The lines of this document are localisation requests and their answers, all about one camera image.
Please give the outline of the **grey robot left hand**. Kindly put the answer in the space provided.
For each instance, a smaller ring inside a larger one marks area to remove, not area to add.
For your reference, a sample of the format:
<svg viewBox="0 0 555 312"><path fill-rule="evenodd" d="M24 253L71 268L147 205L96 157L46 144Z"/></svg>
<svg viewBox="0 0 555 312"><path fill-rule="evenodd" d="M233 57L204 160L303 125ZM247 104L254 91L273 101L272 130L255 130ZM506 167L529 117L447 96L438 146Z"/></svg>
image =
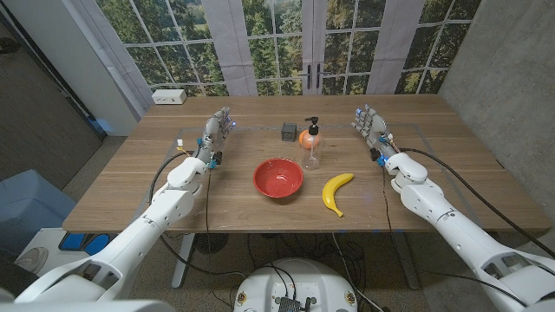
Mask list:
<svg viewBox="0 0 555 312"><path fill-rule="evenodd" d="M229 113L229 107L222 107L207 120L204 132L198 139L199 147L193 154L211 169L221 164L226 137L236 126Z"/></svg>

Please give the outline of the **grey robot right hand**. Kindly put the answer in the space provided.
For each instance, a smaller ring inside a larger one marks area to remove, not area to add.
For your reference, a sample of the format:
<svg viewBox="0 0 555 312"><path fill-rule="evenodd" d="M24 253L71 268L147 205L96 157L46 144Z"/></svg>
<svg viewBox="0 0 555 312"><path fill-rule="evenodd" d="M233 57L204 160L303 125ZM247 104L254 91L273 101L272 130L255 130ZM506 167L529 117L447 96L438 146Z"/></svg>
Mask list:
<svg viewBox="0 0 555 312"><path fill-rule="evenodd" d="M370 157L381 166L387 160L399 153L383 117L368 104L355 111L355 121L352 127L360 133L370 148Z"/></svg>

